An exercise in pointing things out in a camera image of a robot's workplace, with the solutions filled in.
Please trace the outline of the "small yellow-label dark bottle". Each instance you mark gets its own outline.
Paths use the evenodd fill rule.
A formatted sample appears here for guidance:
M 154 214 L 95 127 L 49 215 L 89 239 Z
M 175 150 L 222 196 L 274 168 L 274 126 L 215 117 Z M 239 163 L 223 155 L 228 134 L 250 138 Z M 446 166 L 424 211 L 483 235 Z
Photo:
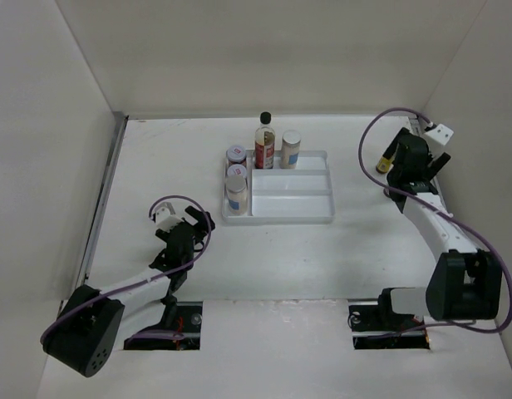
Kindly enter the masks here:
M 392 162 L 394 160 L 394 155 L 384 152 L 377 162 L 376 172 L 380 175 L 385 175 L 389 172 L 392 167 Z

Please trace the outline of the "white bead jar grey lid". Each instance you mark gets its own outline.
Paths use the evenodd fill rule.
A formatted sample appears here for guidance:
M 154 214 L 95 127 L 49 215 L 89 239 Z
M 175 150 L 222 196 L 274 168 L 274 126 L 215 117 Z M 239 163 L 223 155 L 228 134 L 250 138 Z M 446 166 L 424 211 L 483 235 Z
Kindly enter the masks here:
M 245 214 L 248 208 L 248 187 L 242 175 L 228 176 L 225 182 L 228 205 L 237 215 Z

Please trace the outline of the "sauce jar grey lid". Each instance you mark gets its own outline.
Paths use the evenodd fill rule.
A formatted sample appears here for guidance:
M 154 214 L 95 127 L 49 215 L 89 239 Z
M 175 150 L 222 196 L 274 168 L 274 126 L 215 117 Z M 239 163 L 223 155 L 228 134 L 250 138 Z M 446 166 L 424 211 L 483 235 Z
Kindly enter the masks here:
M 241 145 L 232 145 L 226 150 L 229 165 L 247 165 L 247 151 Z
M 247 179 L 248 177 L 248 172 L 247 172 L 247 169 L 244 165 L 242 164 L 233 164 L 233 165 L 230 165 L 226 171 L 226 175 L 228 177 L 230 176 L 235 176 L 235 175 L 239 175 L 241 177 L 243 177 L 245 180 Z

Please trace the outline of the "tall clear red-label bottle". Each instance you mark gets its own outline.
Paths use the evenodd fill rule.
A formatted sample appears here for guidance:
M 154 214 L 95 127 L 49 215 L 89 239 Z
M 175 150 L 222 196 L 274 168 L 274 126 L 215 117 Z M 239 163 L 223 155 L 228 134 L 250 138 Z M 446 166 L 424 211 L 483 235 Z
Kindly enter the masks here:
M 257 169 L 268 170 L 274 165 L 276 134 L 271 126 L 272 115 L 264 111 L 259 117 L 260 127 L 255 131 L 255 162 Z

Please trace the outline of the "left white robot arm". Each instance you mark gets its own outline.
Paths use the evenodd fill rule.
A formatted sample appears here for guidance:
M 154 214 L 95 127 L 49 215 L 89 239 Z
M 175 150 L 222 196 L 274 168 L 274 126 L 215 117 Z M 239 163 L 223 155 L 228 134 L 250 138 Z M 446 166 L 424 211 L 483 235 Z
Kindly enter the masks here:
M 84 377 L 97 374 L 114 349 L 191 340 L 196 326 L 178 312 L 175 293 L 207 249 L 215 223 L 191 202 L 182 217 L 160 202 L 149 212 L 164 248 L 147 269 L 106 288 L 76 288 L 42 334 L 42 350 Z

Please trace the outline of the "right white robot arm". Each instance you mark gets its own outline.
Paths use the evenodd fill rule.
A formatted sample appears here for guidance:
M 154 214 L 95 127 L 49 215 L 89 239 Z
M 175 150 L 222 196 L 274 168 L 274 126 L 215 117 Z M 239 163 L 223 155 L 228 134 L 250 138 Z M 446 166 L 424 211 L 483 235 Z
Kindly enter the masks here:
M 427 313 L 436 321 L 490 320 L 499 309 L 502 268 L 496 256 L 443 218 L 446 209 L 432 180 L 448 160 L 446 153 L 435 157 L 424 138 L 402 128 L 377 171 L 386 174 L 387 195 L 418 229 L 436 261 L 425 291 Z

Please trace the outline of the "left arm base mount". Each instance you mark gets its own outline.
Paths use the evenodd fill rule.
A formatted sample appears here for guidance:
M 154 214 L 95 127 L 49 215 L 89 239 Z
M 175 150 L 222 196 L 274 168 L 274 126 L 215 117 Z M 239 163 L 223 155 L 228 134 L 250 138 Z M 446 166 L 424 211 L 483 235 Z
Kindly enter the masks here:
M 200 350 L 204 304 L 178 302 L 164 305 L 156 323 L 147 323 L 123 341 L 126 351 L 198 351 Z

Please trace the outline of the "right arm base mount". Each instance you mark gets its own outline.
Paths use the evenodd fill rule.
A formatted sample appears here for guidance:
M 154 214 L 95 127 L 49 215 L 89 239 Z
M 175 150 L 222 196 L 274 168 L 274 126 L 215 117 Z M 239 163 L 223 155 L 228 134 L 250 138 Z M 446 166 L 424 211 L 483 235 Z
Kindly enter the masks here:
M 391 288 L 377 298 L 350 300 L 347 324 L 356 350 L 430 349 L 424 318 L 395 313 Z

